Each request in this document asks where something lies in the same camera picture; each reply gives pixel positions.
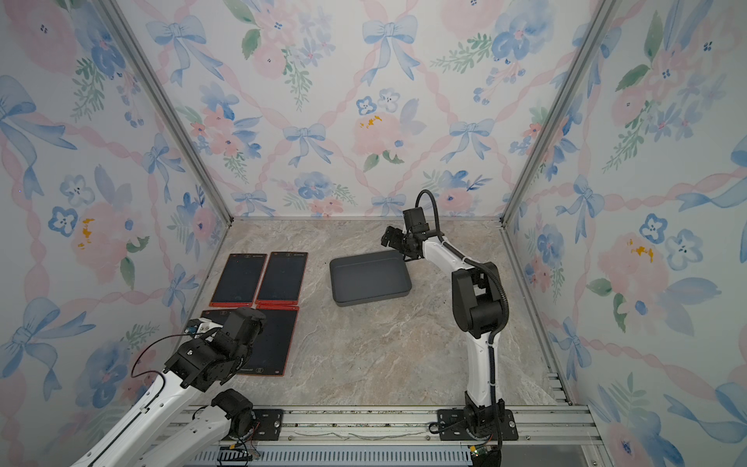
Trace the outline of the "red writing tablet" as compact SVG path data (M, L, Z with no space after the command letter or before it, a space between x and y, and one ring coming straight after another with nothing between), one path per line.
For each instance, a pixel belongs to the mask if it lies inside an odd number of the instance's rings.
M212 309L205 311L200 317L200 326L196 335L199 338L208 339L217 335L229 335L230 331L224 326L233 313L233 309Z
M285 373L299 311L266 309L266 323L252 354L238 371L241 375L282 377Z
M257 309L291 309L300 301L303 277L307 267L306 252L276 251L270 253L257 294Z
M209 302L210 307L251 307L268 255L230 254Z

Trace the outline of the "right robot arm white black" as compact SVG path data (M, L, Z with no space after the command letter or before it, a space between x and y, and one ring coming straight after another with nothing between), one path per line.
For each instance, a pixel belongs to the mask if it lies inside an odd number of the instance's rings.
M390 226L381 244L408 260L434 264L451 280L452 315L467 340L465 429L477 439L500 441L505 402L498 388L498 344L510 307L497 268L467 256L433 231L406 232Z

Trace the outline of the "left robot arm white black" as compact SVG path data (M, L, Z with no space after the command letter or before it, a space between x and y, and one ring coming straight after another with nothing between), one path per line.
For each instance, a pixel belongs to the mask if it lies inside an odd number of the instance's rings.
M252 307L231 311L222 324L189 320L182 334L186 342L167 359L145 395L74 464L183 466L226 437L245 441L260 422L249 399L231 388L214 396L176 434L161 443L157 439L196 397L238 373L266 322L266 315Z

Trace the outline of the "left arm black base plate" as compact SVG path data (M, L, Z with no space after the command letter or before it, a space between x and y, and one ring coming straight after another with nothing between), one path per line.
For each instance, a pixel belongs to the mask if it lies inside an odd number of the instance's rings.
M241 441L278 441L284 410L245 411L231 422L230 434Z

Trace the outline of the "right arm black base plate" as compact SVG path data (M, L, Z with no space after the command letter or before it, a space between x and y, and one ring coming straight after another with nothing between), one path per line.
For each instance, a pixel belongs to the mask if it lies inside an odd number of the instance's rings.
M429 432L438 435L441 441L517 441L517 422L512 411L499 411L499 418L494 418L490 410L479 414L469 413L466 409L437 410L437 419L429 425Z

